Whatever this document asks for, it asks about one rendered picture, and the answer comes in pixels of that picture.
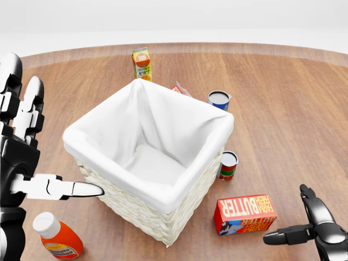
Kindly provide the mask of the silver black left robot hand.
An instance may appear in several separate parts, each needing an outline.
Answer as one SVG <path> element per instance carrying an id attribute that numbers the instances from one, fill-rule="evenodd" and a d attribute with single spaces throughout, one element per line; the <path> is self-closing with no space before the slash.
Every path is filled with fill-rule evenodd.
<path id="1" fill-rule="evenodd" d="M 1 206 L 18 207 L 24 198 L 67 200 L 104 195 L 95 184 L 35 173 L 40 158 L 35 136 L 42 131 L 45 119 L 44 84 L 39 77 L 32 77 L 20 99 L 21 80 L 21 59 L 10 52 L 0 63 Z"/>

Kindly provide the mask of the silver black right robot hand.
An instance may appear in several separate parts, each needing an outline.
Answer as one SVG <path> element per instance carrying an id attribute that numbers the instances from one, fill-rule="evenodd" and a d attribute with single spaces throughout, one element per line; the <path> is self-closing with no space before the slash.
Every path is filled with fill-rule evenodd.
<path id="1" fill-rule="evenodd" d="M 263 236 L 267 245 L 296 245 L 315 240 L 320 261 L 348 261 L 348 232 L 338 225 L 324 202 L 305 184 L 300 192 L 309 223 L 277 229 Z"/>

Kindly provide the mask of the red butter box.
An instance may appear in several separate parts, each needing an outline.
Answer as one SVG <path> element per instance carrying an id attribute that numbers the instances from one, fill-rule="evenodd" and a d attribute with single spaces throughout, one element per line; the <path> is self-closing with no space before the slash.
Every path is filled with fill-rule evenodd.
<path id="1" fill-rule="evenodd" d="M 265 231 L 276 218 L 275 207 L 267 194 L 219 199 L 214 212 L 219 236 Z"/>

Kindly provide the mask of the white wicker basket with liner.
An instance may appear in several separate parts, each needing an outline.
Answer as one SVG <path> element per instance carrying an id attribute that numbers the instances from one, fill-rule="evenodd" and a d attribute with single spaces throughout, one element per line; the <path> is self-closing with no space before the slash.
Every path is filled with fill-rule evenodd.
<path id="1" fill-rule="evenodd" d="M 231 113 L 136 79 L 66 128 L 64 147 L 109 208 L 171 246 L 215 181 Z"/>

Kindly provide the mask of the red ketchup bottle white cap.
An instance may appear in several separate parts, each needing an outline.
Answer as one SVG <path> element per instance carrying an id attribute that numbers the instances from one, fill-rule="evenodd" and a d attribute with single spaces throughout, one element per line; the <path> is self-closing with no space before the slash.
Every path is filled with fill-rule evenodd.
<path id="1" fill-rule="evenodd" d="M 81 256 L 83 242 L 80 237 L 52 213 L 37 215 L 33 220 L 33 228 L 40 235 L 43 246 L 58 260 L 66 261 Z"/>

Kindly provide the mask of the red green labelled tin can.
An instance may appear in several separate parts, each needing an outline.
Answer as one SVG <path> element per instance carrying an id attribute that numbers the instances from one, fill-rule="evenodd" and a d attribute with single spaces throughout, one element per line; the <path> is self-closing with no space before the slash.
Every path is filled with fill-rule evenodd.
<path id="1" fill-rule="evenodd" d="M 220 167 L 216 176 L 223 181 L 230 181 L 235 173 L 236 166 L 239 164 L 237 155 L 232 151 L 224 151 L 221 158 Z"/>

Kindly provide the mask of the orange juice carton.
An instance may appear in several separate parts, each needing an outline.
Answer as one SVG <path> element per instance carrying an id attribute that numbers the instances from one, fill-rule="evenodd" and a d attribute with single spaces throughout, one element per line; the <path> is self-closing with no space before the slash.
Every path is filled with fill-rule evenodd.
<path id="1" fill-rule="evenodd" d="M 135 79 L 152 81 L 151 60 L 147 47 L 135 49 L 132 53 Z"/>

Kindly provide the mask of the blue labelled tin can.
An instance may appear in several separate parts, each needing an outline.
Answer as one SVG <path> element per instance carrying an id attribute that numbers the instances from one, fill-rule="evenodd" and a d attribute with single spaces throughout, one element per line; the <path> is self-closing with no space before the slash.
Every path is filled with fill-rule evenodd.
<path id="1" fill-rule="evenodd" d="M 227 111 L 229 101 L 231 98 L 232 96 L 229 95 L 228 93 L 224 91 L 220 91 L 220 90 L 215 90 L 209 93 L 208 103 L 224 111 Z"/>

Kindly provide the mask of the red white carton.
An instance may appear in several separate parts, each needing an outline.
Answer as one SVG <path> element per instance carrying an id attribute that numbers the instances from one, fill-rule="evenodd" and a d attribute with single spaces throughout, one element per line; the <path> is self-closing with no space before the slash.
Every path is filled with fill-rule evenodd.
<path id="1" fill-rule="evenodd" d="M 181 87 L 179 82 L 176 82 L 176 85 L 171 90 L 191 97 L 191 94 L 188 92 L 188 90 L 183 88 L 183 87 Z"/>

